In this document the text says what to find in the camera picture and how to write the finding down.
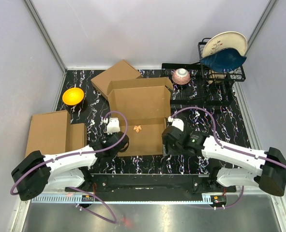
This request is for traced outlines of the small orange red toy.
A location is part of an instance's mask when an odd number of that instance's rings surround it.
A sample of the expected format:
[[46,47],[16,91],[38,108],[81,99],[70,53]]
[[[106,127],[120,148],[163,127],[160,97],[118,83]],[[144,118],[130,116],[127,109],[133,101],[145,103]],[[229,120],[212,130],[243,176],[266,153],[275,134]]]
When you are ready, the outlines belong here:
[[139,133],[139,132],[142,130],[141,125],[135,125],[134,128],[133,128],[133,130],[134,130],[136,133]]

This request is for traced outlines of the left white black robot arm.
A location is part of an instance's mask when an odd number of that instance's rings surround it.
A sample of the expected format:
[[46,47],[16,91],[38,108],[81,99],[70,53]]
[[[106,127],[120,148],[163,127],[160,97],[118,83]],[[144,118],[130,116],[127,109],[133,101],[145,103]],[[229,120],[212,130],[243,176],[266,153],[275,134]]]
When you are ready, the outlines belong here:
[[105,140],[83,148],[55,155],[43,155],[41,151],[31,152],[11,172],[14,185],[11,195],[18,195],[22,201],[31,200],[57,183],[61,188],[79,188],[88,191],[92,179],[80,175],[77,179],[68,173],[81,167],[90,168],[102,158],[114,157],[129,146],[129,137],[122,131],[109,135]]

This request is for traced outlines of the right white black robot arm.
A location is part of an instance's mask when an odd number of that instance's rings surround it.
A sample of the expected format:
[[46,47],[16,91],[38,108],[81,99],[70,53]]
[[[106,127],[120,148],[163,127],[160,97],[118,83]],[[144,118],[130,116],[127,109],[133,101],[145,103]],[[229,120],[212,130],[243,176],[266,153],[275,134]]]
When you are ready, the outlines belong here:
[[253,186],[274,196],[283,196],[286,188],[286,159],[277,148],[255,150],[226,142],[217,143],[213,136],[193,131],[187,133],[168,126],[162,133],[164,154],[202,156],[222,160],[235,168],[219,168],[210,177],[208,187]]

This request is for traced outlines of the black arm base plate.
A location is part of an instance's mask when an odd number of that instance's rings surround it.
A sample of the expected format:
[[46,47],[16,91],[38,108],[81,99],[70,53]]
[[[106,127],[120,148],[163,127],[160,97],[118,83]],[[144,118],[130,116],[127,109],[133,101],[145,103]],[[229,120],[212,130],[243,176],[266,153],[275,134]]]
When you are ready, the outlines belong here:
[[222,187],[209,176],[197,174],[90,174],[77,188],[84,191],[95,188],[97,193],[116,189],[181,189],[189,193],[237,191],[235,186]]

